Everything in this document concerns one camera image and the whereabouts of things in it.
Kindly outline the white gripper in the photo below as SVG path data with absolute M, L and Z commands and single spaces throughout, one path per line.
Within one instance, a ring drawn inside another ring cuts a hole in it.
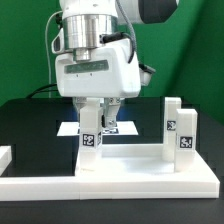
M 91 52 L 91 60 L 77 63 L 73 54 L 56 57 L 56 80 L 63 97 L 74 97 L 73 106 L 80 115 L 86 105 L 85 97 L 105 98 L 103 103 L 104 126 L 116 126 L 121 105 L 120 98 L 137 97 L 140 74 L 137 56 L 131 62 L 129 41 L 114 41 Z

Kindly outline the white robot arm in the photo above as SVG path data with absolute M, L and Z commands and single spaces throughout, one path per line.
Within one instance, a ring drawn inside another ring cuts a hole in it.
M 71 97 L 82 128 L 112 128 L 123 98 L 139 95 L 155 70 L 137 58 L 134 32 L 121 24 L 167 21 L 179 0 L 60 0 L 62 28 L 52 43 L 61 96 Z

